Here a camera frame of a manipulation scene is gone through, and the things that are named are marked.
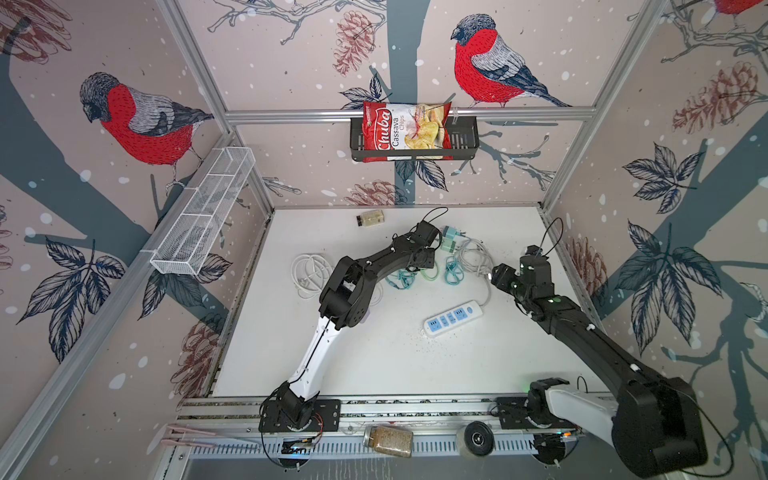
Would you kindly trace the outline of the white blue small device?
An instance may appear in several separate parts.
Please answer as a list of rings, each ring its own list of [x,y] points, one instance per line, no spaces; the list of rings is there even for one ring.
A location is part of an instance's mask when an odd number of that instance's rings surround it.
[[[480,304],[471,300],[427,318],[423,323],[423,330],[428,337],[437,337],[469,324],[483,315]]]

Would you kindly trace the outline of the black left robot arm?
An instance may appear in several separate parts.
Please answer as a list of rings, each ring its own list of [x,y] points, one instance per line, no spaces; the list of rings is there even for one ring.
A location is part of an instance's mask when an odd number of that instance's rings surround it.
[[[290,427],[302,428],[311,421],[332,346],[345,329],[364,320],[379,281],[398,270],[433,268],[441,242],[440,230],[421,220],[376,253],[341,258],[320,292],[317,327],[299,366],[272,394]]]

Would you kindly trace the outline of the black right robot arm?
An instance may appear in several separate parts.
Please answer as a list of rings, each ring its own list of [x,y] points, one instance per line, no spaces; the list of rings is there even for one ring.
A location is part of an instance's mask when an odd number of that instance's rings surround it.
[[[635,359],[597,328],[577,303],[556,294],[551,265],[539,247],[529,246],[518,268],[494,266],[489,280],[575,353],[611,394],[605,398],[549,382],[542,393],[550,415],[611,445],[625,467],[640,478],[707,462],[700,409],[691,386]]]

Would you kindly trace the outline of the red cassava chips bag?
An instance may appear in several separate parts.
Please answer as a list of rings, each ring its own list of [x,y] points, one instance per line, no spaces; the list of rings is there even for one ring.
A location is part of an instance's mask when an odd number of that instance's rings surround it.
[[[363,151],[384,153],[367,156],[363,162],[406,160],[397,151],[450,149],[446,122],[451,103],[400,104],[364,102],[362,118]]]

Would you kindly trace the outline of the black round knob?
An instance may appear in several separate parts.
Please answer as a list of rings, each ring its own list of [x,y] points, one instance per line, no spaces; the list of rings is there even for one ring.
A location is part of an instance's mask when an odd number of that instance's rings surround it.
[[[473,421],[458,430],[456,445],[460,456],[482,458],[494,450],[495,437],[485,422]]]

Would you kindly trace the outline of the glass jar of grains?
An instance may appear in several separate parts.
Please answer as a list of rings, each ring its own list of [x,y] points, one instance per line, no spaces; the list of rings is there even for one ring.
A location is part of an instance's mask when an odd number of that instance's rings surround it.
[[[364,433],[363,443],[374,452],[410,458],[413,452],[414,434],[390,425],[371,425]]]

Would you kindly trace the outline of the pink chopsticks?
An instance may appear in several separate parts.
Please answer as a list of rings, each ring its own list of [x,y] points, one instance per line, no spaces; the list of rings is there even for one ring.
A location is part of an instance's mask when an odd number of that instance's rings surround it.
[[[167,424],[160,432],[160,444],[163,446],[212,449],[219,439],[220,436],[214,432],[178,424]]]

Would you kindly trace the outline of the white mesh wall shelf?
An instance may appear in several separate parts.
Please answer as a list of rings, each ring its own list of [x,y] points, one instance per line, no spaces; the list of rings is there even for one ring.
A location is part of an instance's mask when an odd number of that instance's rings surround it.
[[[197,276],[253,169],[247,147],[223,148],[150,263],[161,274]]]

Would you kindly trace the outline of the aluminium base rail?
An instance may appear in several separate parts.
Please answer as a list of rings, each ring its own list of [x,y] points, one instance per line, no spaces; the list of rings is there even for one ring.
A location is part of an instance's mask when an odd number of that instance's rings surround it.
[[[220,436],[212,449],[177,447],[183,458],[263,458],[301,464],[384,458],[363,443],[365,430],[371,425],[411,431],[414,458],[460,456],[456,434],[473,421],[485,422],[494,434],[494,450],[488,456],[532,455],[554,464],[591,435],[566,420],[535,418],[523,395],[320,399],[311,421],[302,428],[290,427],[274,400],[189,399],[169,424]]]

